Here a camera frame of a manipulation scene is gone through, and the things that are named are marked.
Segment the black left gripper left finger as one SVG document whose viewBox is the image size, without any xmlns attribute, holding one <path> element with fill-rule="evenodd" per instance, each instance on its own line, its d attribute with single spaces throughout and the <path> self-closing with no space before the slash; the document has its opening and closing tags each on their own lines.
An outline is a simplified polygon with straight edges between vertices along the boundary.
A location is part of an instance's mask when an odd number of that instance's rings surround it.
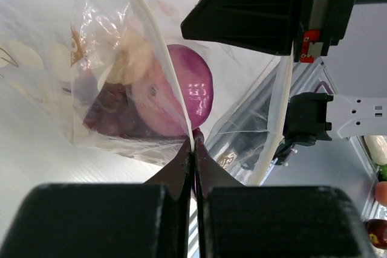
<svg viewBox="0 0 387 258">
<path fill-rule="evenodd" d="M 2 257 L 186 257 L 191 146 L 142 184 L 51 183 L 22 201 Z"/>
</svg>

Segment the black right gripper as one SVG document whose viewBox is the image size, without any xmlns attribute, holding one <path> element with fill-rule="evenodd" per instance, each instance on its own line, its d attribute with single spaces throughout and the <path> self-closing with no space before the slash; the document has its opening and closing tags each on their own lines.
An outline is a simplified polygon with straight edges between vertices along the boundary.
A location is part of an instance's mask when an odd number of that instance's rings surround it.
<svg viewBox="0 0 387 258">
<path fill-rule="evenodd" d="M 277 56 L 290 55 L 294 40 L 294 61 L 313 63 L 343 39 L 355 2 L 200 0 L 182 21 L 181 33 L 187 40 L 217 42 Z"/>
</svg>

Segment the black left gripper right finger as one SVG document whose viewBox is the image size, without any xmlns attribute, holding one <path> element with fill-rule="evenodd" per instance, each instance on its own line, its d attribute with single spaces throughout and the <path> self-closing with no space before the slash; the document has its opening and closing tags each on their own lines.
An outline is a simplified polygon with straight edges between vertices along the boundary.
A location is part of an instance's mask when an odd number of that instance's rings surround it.
<svg viewBox="0 0 387 258">
<path fill-rule="evenodd" d="M 350 198 L 329 186 L 247 187 L 195 142 L 201 257 L 374 257 Z"/>
</svg>

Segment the dark red grape bunch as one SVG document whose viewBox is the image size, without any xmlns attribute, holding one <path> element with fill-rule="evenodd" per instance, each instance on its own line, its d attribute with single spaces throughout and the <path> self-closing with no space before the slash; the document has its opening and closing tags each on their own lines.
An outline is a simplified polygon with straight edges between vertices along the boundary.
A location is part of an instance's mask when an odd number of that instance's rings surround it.
<svg viewBox="0 0 387 258">
<path fill-rule="evenodd" d="M 91 131 L 109 137 L 155 137 L 157 134 L 140 118 L 131 93 L 130 85 L 104 84 L 84 117 L 83 125 Z"/>
</svg>

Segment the red onion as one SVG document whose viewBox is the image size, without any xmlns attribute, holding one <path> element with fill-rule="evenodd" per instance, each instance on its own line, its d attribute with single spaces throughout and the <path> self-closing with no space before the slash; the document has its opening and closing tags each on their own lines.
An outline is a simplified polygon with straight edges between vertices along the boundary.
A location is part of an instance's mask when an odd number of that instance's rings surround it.
<svg viewBox="0 0 387 258">
<path fill-rule="evenodd" d="M 206 61 L 193 49 L 180 45 L 167 46 L 178 84 L 184 98 L 192 129 L 208 118 L 213 103 L 213 78 Z M 183 109 L 174 95 L 159 61 L 131 88 L 138 115 L 154 132 L 177 137 L 188 132 Z"/>
</svg>

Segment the garlic bulb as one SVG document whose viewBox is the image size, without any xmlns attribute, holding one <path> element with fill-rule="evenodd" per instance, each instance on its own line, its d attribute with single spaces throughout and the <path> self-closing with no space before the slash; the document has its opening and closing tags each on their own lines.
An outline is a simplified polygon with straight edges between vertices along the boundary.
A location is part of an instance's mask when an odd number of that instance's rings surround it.
<svg viewBox="0 0 387 258">
<path fill-rule="evenodd" d="M 114 49 L 114 61 L 106 78 L 107 83 L 136 83 L 146 75 L 155 60 L 152 44 L 133 30 L 119 37 Z"/>
</svg>

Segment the clear zip top bag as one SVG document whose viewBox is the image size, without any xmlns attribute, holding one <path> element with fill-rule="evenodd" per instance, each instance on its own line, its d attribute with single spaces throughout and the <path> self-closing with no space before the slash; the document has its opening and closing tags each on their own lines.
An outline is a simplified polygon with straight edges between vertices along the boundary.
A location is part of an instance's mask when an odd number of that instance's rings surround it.
<svg viewBox="0 0 387 258">
<path fill-rule="evenodd" d="M 1 0 L 1 84 L 70 143 L 158 166 L 199 128 L 258 185 L 283 140 L 290 55 L 195 36 L 264 31 L 253 1 Z"/>
</svg>

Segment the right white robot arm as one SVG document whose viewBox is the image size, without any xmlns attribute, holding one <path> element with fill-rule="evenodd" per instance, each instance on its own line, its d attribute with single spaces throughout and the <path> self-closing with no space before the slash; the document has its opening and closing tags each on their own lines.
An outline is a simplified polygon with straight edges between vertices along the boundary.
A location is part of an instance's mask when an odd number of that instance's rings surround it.
<svg viewBox="0 0 387 258">
<path fill-rule="evenodd" d="M 386 0 L 200 0 L 181 23 L 185 39 L 313 63 L 343 39 L 356 4 Z M 386 99 L 303 93 L 286 102 L 286 142 L 386 134 Z"/>
</svg>

